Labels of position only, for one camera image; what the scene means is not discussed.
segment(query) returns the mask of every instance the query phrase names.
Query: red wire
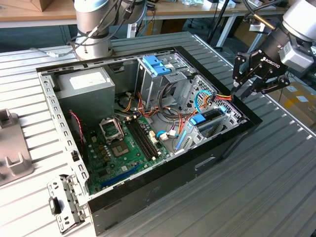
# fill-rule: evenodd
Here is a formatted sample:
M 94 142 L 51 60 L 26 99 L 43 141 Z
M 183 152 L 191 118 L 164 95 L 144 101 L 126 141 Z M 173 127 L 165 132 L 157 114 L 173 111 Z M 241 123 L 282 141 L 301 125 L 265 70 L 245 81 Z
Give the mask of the red wire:
M 81 151 L 83 152 L 83 133 L 82 133 L 82 127 L 81 127 L 81 123 L 79 118 L 77 117 L 77 115 L 75 115 L 73 112 L 69 111 L 69 113 L 75 117 L 75 119 L 77 120 L 78 126 L 79 126 L 79 130 L 80 130 L 80 140 L 81 140 Z

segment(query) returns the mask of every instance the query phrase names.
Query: white label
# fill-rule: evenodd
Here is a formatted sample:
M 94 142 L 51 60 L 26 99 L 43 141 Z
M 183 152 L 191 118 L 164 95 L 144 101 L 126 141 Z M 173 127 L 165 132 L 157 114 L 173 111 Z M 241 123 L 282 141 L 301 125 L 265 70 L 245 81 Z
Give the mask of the white label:
M 98 85 L 101 83 L 106 83 L 106 80 L 100 72 L 72 77 L 69 81 L 73 86 L 74 90 L 82 89 L 93 85 Z
M 305 96 L 303 96 L 303 95 L 301 95 L 301 96 L 296 96 L 296 98 L 298 98 L 299 101 L 301 101 L 301 102 L 308 102 L 308 99 L 307 99 Z
M 297 89 L 292 85 L 287 86 L 286 89 L 288 89 L 291 92 L 297 91 Z
M 164 65 L 166 68 L 173 68 L 172 64 L 166 64 Z

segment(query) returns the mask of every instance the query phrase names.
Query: metal bracket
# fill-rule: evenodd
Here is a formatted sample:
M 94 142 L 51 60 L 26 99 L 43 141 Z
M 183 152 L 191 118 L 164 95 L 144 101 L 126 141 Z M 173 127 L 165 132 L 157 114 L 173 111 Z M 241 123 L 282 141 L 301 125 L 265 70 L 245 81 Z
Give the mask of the metal bracket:
M 16 114 L 0 110 L 0 186 L 33 172 L 33 165 Z
M 89 210 L 77 177 L 60 175 L 47 184 L 49 206 L 56 215 L 59 231 L 65 234 L 88 217 Z

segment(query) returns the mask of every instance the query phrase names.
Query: slotted metal surface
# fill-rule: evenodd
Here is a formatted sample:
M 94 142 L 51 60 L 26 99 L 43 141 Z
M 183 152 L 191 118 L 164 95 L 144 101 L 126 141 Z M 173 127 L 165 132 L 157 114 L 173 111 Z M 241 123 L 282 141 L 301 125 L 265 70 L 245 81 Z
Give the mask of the slotted metal surface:
M 183 46 L 232 87 L 232 66 L 189 33 L 113 41 L 118 54 L 172 45 Z M 74 61 L 73 54 L 0 54 L 0 109 L 18 114 L 35 167 L 31 175 L 0 187 L 1 236 L 59 236 L 46 184 L 69 168 L 35 68 Z M 104 236 L 310 236 L 316 228 L 315 135 L 265 96 L 251 96 L 246 104 L 263 122 L 227 160 Z M 94 229 L 86 222 L 66 236 L 94 236 Z

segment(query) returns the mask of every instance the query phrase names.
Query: table leg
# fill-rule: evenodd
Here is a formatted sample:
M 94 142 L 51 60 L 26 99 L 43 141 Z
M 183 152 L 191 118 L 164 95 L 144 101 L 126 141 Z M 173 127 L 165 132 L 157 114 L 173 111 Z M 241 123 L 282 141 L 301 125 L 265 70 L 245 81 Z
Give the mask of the table leg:
M 224 42 L 225 42 L 225 40 L 227 38 L 227 35 L 228 35 L 229 31 L 231 30 L 236 18 L 237 18 L 237 16 L 235 16 L 235 15 L 230 16 L 228 18 L 228 21 L 227 21 L 227 23 L 226 23 L 226 25 L 225 25 L 225 27 L 223 29 L 223 32 L 222 32 L 221 36 L 219 37 L 219 40 L 218 40 L 218 42 L 216 44 L 216 47 L 222 47 L 223 46 L 223 44 L 224 44 Z
M 257 34 L 256 38 L 254 39 L 254 41 L 252 42 L 251 46 L 249 47 L 247 53 L 252 52 L 257 47 L 257 44 L 261 40 L 262 36 L 263 36 L 263 34 Z

